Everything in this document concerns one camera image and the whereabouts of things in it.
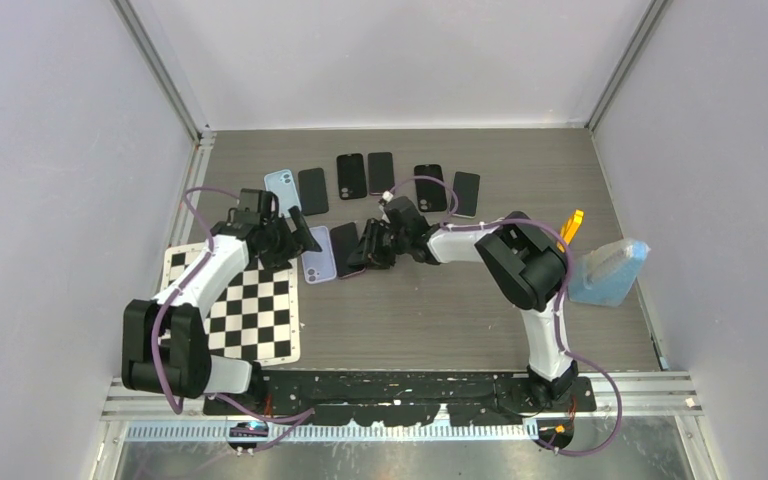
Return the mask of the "phone with lilac case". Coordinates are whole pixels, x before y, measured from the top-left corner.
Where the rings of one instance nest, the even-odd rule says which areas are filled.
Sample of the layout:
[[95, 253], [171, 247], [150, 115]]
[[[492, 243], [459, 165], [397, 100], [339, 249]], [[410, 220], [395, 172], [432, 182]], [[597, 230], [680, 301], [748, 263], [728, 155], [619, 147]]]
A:
[[348, 222], [331, 229], [330, 240], [338, 279], [345, 279], [366, 270], [363, 264], [350, 264], [349, 260], [359, 244], [357, 225]]

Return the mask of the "lilac case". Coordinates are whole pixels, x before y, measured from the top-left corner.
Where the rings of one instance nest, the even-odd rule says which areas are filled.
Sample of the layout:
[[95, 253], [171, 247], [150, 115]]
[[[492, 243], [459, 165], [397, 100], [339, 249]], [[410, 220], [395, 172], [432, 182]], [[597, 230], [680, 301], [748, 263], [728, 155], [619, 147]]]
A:
[[310, 232], [321, 250], [308, 251], [301, 256], [304, 281], [315, 285], [336, 280], [337, 269], [329, 229], [317, 226], [311, 227]]

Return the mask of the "light blue case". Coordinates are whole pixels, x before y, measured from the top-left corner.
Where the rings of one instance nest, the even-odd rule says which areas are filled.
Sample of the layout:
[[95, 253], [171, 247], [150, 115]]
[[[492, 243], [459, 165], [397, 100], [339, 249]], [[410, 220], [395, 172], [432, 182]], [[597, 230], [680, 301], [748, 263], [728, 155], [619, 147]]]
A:
[[291, 170], [283, 169], [266, 174], [264, 185], [267, 191], [277, 196], [282, 216], [289, 218], [291, 208], [301, 207], [298, 189]]

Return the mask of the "black camera-hole case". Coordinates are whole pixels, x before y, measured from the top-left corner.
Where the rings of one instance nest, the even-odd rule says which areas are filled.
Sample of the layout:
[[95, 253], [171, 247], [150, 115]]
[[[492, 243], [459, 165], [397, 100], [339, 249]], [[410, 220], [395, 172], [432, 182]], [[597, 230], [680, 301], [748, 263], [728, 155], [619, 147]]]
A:
[[368, 195], [364, 157], [360, 153], [336, 157], [338, 195], [341, 200], [362, 199]]

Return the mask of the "bare phone silver edge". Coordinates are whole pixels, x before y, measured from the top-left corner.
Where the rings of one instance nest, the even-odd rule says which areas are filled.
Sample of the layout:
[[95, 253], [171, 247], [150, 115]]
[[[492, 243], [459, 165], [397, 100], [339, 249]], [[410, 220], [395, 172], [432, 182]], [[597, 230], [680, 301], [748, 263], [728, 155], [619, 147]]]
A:
[[457, 207], [453, 215], [461, 218], [474, 218], [477, 214], [481, 177], [478, 174], [456, 171], [453, 180], [453, 192], [457, 197]]

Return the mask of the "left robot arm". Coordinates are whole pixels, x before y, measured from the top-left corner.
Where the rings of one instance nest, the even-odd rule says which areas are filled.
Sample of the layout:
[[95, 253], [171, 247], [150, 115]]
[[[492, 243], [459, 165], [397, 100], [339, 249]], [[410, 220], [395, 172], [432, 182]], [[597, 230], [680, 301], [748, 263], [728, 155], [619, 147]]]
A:
[[240, 412], [258, 412], [267, 398], [252, 361], [211, 354], [204, 319], [229, 283], [252, 262], [287, 270], [306, 252], [321, 252], [301, 211], [280, 211], [276, 194], [243, 188], [225, 220], [208, 230], [206, 244], [173, 283], [149, 300], [132, 300], [123, 313], [125, 388], [183, 398], [228, 394]]

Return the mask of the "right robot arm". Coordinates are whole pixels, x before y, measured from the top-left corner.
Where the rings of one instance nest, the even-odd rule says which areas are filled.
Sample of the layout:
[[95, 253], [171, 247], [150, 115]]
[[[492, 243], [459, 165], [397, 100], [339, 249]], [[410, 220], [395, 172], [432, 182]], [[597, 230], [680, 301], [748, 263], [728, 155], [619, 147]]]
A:
[[561, 236], [525, 213], [474, 225], [432, 225], [404, 196], [380, 202], [382, 216], [366, 222], [351, 247], [352, 267], [389, 269], [400, 255], [415, 262], [483, 264], [521, 314], [529, 348], [526, 385], [534, 403], [556, 410], [571, 395], [578, 362], [568, 350], [563, 295], [571, 274]]

